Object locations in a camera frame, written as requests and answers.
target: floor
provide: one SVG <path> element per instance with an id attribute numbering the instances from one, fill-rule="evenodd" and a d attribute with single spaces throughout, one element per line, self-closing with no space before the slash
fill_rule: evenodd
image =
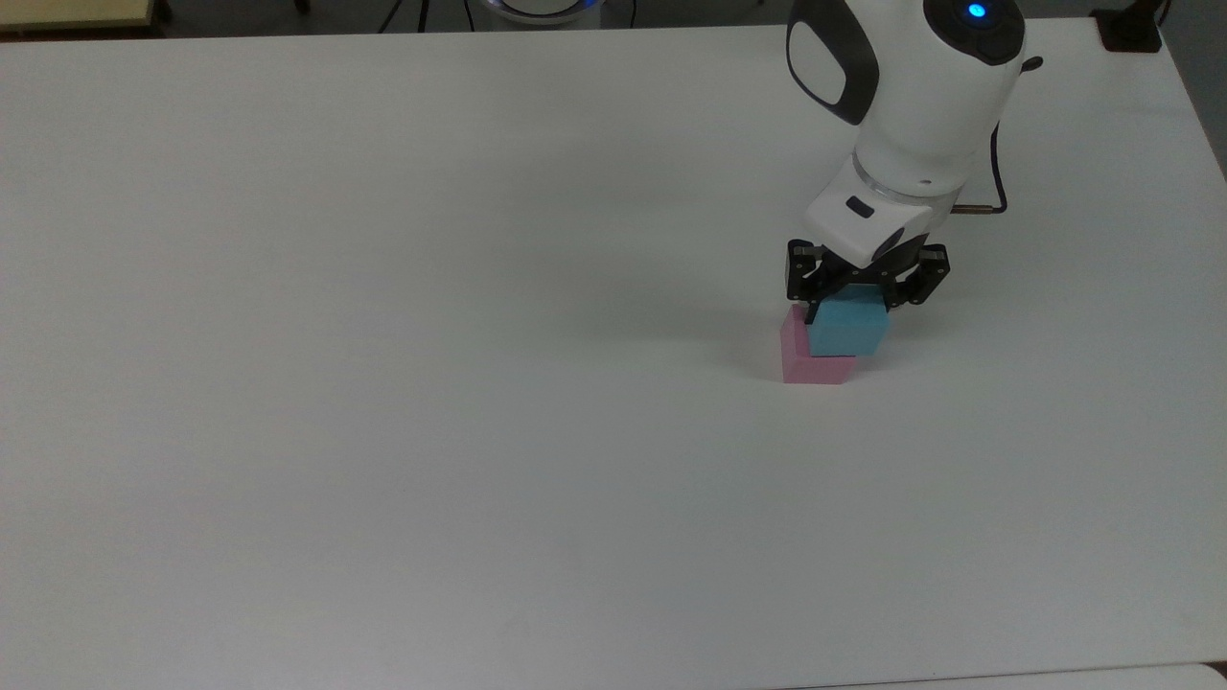
<path id="1" fill-rule="evenodd" d="M 434 0 L 427 31 L 467 31 L 464 0 Z M 606 0 L 604 26 L 625 28 L 636 0 Z M 791 0 L 637 0 L 636 27 L 783 23 Z M 1128 0 L 1017 0 L 1028 17 L 1086 16 L 1094 7 L 1123 7 Z M 168 37 L 373 33 L 395 0 L 313 0 L 310 15 L 292 0 L 169 0 L 174 21 Z M 422 0 L 404 0 L 388 32 L 412 32 Z M 477 29 L 488 28 L 480 0 L 471 0 Z M 1220 166 L 1227 169 L 1227 1 L 1173 0 L 1164 34 L 1201 117 Z"/>

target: foam block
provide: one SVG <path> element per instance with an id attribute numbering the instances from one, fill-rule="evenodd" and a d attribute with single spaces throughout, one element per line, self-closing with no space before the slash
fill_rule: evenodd
<path id="1" fill-rule="evenodd" d="M 822 301 L 809 325 L 810 355 L 865 357 L 877 351 L 891 319 L 876 285 L 849 285 Z"/>
<path id="2" fill-rule="evenodd" d="M 848 381 L 856 357 L 812 357 L 805 328 L 805 308 L 793 306 L 779 329 L 784 383 L 821 383 L 838 386 Z"/>

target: white table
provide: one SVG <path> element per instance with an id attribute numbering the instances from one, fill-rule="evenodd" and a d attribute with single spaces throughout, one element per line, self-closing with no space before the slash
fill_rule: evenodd
<path id="1" fill-rule="evenodd" d="M 842 388 L 779 27 L 0 45 L 0 686 L 1223 657 L 1227 185 L 1166 53 L 1032 32 L 1011 211 Z"/>

